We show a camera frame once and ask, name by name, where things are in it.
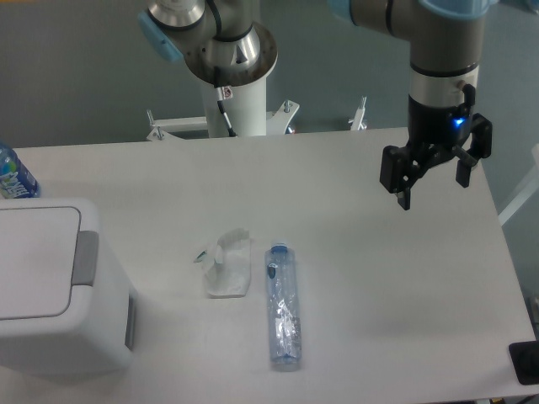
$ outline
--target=metal bracket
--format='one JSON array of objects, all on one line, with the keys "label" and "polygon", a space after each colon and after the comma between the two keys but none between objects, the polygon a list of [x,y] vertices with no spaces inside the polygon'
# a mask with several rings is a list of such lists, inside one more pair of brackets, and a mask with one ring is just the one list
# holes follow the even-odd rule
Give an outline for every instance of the metal bracket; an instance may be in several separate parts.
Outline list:
[{"label": "metal bracket", "polygon": [[[266,134],[272,136],[292,133],[293,129],[291,128],[291,121],[296,116],[299,108],[300,104],[287,99],[276,112],[269,112],[268,120],[266,122]],[[163,141],[168,138],[179,139],[178,137],[171,135],[171,133],[208,129],[208,122],[205,116],[178,118],[173,120],[155,120],[150,109],[148,109],[146,113],[151,131],[147,136],[149,141]]]},{"label": "metal bracket", "polygon": [[531,198],[539,189],[539,145],[532,151],[536,165],[513,189],[510,196],[502,204],[503,209],[498,215],[499,224],[503,226],[507,221]]},{"label": "metal bracket", "polygon": [[348,120],[348,125],[350,125],[350,130],[366,130],[367,123],[363,118],[365,118],[367,97],[361,97],[360,106],[355,111],[354,118]]},{"label": "metal bracket", "polygon": [[300,109],[300,104],[287,99],[266,121],[266,135],[284,135],[293,133],[291,122]]}]

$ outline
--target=plastic water bottle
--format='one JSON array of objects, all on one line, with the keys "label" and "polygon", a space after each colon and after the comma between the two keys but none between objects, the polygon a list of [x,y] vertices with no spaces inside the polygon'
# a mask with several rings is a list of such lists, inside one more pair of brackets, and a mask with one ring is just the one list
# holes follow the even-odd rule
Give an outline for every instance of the plastic water bottle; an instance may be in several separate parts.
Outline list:
[{"label": "plastic water bottle", "polygon": [[14,149],[0,142],[0,194],[5,199],[40,196],[40,185],[17,157]]},{"label": "plastic water bottle", "polygon": [[295,254],[285,242],[274,242],[265,254],[265,264],[269,356],[276,364],[294,364],[302,357]]}]

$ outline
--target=white plastic container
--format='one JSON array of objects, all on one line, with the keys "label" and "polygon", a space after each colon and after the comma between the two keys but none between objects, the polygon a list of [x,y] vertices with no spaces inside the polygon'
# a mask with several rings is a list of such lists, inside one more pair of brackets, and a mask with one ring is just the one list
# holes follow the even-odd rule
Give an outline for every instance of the white plastic container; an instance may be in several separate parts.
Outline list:
[{"label": "white plastic container", "polygon": [[136,291],[85,199],[0,200],[0,365],[30,374],[131,362]]}]

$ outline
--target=water bottle label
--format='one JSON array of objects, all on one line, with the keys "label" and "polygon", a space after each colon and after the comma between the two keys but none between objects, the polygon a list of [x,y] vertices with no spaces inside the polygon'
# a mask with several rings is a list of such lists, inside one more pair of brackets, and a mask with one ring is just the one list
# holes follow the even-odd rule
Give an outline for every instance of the water bottle label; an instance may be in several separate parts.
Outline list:
[{"label": "water bottle label", "polygon": [[4,166],[3,171],[7,173],[0,175],[0,193],[6,199],[30,198],[36,190],[37,184],[34,176],[29,173],[24,164],[20,164],[19,170],[11,162],[10,167]]}]

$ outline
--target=white plastic object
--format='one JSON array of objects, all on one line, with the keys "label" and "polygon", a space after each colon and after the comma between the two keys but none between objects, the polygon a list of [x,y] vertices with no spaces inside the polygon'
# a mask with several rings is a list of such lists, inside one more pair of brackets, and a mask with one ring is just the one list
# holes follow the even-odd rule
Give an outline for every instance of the white plastic object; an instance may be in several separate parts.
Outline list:
[{"label": "white plastic object", "polygon": [[199,255],[205,289],[213,298],[244,297],[251,284],[249,231],[235,229],[223,234]]},{"label": "white plastic object", "polygon": [[127,367],[136,291],[97,208],[0,200],[0,222],[0,365],[42,375]]}]

